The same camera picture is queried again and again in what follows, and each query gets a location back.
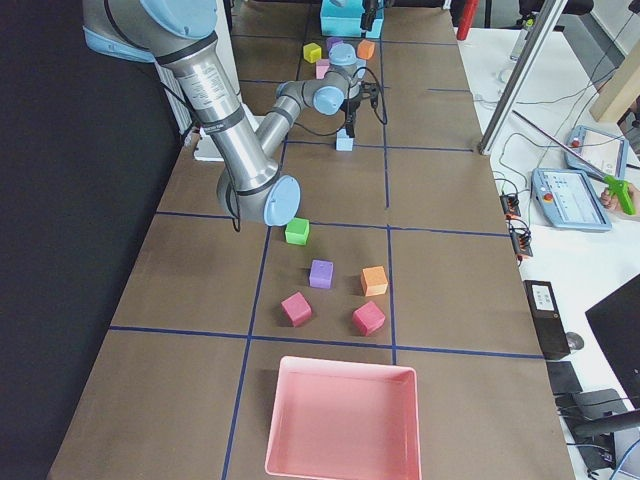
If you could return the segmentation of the teach pendant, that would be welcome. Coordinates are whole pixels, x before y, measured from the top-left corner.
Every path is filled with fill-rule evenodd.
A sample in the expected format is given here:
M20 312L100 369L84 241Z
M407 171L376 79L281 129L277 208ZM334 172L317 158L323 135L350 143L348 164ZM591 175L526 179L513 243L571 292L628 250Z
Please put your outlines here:
M593 232L612 229L585 172L536 168L531 172L531 183L534 198L553 227Z
M578 125L568 136L568 146L583 159L581 162L566 153L565 161L569 168L583 170L592 178L598 178L599 171L617 178L625 176L629 142L623 135Z

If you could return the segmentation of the near teach pendant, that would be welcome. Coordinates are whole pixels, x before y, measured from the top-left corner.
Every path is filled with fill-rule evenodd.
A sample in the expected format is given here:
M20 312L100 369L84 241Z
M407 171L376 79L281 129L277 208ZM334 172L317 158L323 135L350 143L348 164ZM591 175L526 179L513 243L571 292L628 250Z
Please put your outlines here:
M534 198L553 227L593 232L612 229L585 172L536 168L531 172L531 183Z

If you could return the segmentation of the yellow foam block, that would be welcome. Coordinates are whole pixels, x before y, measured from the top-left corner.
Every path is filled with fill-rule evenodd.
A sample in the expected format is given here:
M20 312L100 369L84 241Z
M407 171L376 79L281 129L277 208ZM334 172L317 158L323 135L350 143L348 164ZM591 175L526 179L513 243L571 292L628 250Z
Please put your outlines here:
M317 43L306 43L302 47L303 59L309 64L315 64L322 58L322 47Z

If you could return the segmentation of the green foam block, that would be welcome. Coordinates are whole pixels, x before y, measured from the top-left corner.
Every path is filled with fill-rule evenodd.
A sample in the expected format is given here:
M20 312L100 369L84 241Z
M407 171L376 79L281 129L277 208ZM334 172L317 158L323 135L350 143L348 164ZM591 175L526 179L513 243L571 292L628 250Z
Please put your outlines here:
M310 222L306 218L294 217L285 228L285 240L288 244L307 244L310 233Z

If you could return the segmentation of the light blue block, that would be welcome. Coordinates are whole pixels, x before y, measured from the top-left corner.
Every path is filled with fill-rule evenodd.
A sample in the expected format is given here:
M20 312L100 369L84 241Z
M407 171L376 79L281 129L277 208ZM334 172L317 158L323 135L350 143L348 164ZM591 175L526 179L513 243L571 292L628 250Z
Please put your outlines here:
M337 151L350 152L354 147L354 139L349 136L345 129L341 129L336 134L335 148Z

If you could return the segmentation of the pink plastic tray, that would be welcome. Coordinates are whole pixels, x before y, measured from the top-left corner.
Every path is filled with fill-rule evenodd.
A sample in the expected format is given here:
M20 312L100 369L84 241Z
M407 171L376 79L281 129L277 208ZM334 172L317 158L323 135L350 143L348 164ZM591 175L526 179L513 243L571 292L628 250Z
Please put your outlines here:
M265 470L300 479L419 479L411 367L285 356Z

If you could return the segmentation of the aluminium frame post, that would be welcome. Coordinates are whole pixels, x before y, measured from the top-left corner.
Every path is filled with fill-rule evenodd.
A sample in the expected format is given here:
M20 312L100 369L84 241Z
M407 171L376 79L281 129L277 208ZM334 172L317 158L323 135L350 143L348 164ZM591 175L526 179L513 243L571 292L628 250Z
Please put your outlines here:
M491 153L498 135L505 126L509 114L515 107L515 102L519 97L520 90L523 87L527 75L541 53L547 38L553 31L567 3L567 0L547 0L543 2L538 20L528 35L528 40L523 46L519 59L516 61L512 74L507 81L505 90L478 144L478 152L481 155L488 156Z

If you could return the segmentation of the teal plastic bin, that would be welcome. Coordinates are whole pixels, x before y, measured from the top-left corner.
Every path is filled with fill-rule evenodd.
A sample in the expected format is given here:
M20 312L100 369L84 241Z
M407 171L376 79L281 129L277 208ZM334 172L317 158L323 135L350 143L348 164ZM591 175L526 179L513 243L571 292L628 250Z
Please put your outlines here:
M360 28L360 20L362 15L361 1L353 1L354 5L346 8L338 8L330 3L329 0L321 2L320 24L321 32L326 37L349 37L349 38L373 38L378 39L384 22L384 8L380 8L377 12L376 19L371 31L363 31Z

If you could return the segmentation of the left orange foam block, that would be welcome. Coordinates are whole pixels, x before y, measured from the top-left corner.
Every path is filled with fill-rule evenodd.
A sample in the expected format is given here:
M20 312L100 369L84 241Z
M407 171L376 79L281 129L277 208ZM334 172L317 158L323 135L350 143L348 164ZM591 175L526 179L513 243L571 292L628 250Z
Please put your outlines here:
M357 56L359 59L370 60L375 54L376 44L373 41L362 39L357 46Z

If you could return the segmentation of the left purple foam block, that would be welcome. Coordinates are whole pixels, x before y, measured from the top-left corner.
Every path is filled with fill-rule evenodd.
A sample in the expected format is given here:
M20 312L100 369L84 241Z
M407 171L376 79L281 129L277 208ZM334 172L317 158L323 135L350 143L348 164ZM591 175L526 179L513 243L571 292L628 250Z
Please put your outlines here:
M335 45L343 42L343 39L340 37L329 37L326 39L326 47L327 51L330 51Z

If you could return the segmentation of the purple foam block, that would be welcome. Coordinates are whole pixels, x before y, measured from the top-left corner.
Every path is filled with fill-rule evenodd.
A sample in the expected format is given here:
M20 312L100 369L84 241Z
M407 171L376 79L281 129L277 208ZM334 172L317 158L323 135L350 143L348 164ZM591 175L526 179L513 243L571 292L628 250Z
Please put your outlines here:
M343 39L340 37L329 37L326 39L326 47L327 51L330 51L335 45L343 42Z
M309 273L309 285L312 288L330 289L333 270L334 264L331 261L313 259Z

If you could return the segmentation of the dark red foam block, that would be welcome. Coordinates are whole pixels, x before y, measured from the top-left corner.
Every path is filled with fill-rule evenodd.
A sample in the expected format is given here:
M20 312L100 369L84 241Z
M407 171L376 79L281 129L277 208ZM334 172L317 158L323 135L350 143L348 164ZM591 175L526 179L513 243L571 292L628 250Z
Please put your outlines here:
M301 292L282 300L280 305L293 327L301 326L313 315L310 304Z

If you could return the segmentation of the far teach pendant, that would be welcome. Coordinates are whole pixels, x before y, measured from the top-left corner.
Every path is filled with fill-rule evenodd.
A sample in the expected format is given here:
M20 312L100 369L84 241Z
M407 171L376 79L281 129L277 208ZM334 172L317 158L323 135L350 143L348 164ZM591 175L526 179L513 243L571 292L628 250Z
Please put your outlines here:
M565 161L569 168L583 170L592 178L598 178L599 171L617 178L625 176L629 142L623 135L578 125L568 136L568 146L583 159L581 162L566 153Z

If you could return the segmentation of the red cylinder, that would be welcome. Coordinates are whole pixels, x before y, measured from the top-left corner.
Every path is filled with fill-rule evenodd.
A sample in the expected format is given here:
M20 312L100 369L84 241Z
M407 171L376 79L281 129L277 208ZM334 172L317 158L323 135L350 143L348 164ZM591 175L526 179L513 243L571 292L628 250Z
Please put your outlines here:
M478 4L478 0L465 1L465 5L459 18L458 28L456 32L456 39L458 41L464 41L467 38L468 32L475 18Z

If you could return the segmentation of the black power box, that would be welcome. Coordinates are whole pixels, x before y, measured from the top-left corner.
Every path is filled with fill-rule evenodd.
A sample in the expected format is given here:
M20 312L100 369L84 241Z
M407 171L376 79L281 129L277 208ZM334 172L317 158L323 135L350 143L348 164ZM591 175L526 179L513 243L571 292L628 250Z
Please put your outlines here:
M570 354L570 348L551 283L524 280L523 285L544 358L563 359Z

